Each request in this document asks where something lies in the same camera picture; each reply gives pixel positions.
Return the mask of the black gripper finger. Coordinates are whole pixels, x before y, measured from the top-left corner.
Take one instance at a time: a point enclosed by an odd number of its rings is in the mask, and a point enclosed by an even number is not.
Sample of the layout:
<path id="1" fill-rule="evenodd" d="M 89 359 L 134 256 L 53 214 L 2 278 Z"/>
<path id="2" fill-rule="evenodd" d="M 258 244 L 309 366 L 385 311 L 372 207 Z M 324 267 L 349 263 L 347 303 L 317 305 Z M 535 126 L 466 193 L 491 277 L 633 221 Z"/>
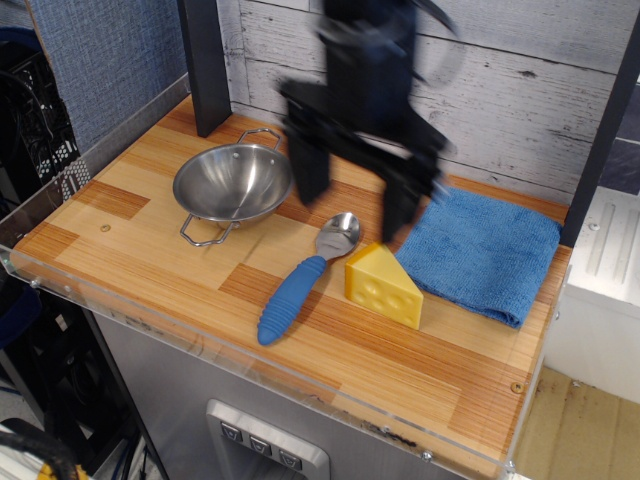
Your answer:
<path id="1" fill-rule="evenodd" d="M 430 195 L 430 176 L 388 176 L 383 193 L 382 241 L 391 242 L 410 224 L 423 197 Z"/>
<path id="2" fill-rule="evenodd" d="M 289 158 L 299 198 L 309 205 L 329 188 L 329 152 L 303 137 L 290 137 Z"/>

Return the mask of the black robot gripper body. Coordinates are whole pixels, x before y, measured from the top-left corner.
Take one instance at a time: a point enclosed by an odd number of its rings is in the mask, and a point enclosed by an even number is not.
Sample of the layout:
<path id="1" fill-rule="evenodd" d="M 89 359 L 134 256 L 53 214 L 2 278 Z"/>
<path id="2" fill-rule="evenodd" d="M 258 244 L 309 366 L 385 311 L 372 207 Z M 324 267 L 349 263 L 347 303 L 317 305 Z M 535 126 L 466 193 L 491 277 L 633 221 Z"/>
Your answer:
<path id="1" fill-rule="evenodd" d="M 388 176 L 440 175 L 446 137 L 411 106 L 418 10 L 446 29 L 450 17 L 431 1 L 327 1 L 317 23 L 326 80 L 287 79 L 289 138 L 303 137 L 384 180 Z"/>

